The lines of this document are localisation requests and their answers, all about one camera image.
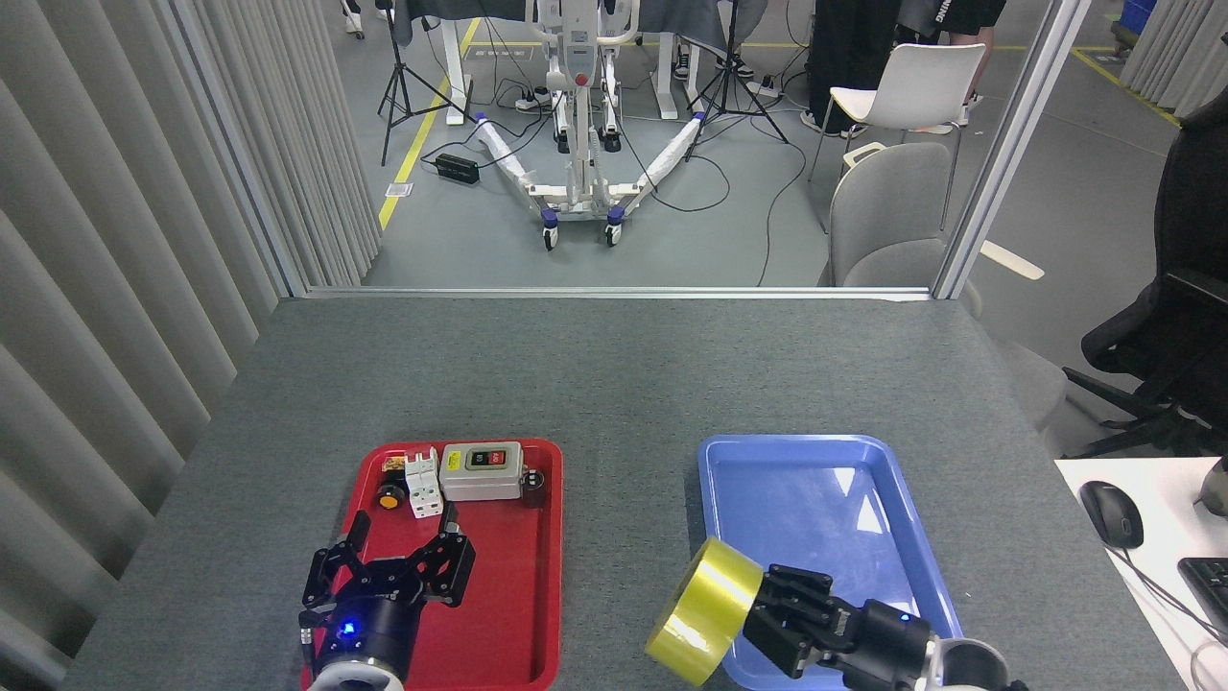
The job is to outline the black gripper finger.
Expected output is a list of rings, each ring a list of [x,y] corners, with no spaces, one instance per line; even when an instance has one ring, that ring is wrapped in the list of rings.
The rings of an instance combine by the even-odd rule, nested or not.
[[[404,574],[411,585],[403,587],[403,601],[460,608],[475,560],[475,547],[458,524],[456,504],[443,504],[435,536],[406,557]]]
[[[815,569],[769,567],[759,587],[758,605],[787,620],[837,625],[855,617],[860,608],[833,594],[834,578]]]
[[[837,616],[799,603],[755,604],[745,617],[743,635],[786,677],[802,677],[813,655],[845,648],[845,635],[835,631]]]
[[[303,608],[323,608],[338,593],[335,583],[339,573],[348,569],[350,579],[368,583],[368,569],[360,558],[371,519],[365,511],[354,515],[349,531],[330,547],[319,547],[312,556],[307,581],[302,593]]]

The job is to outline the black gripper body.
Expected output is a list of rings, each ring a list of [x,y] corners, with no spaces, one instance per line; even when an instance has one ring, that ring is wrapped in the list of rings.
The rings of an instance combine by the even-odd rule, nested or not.
[[[912,690],[923,675],[933,627],[885,603],[867,603],[842,655],[842,685],[849,690]]]
[[[368,567],[333,593],[321,573],[308,576],[302,596],[305,663],[311,673],[343,662],[409,673],[424,583],[416,569]]]

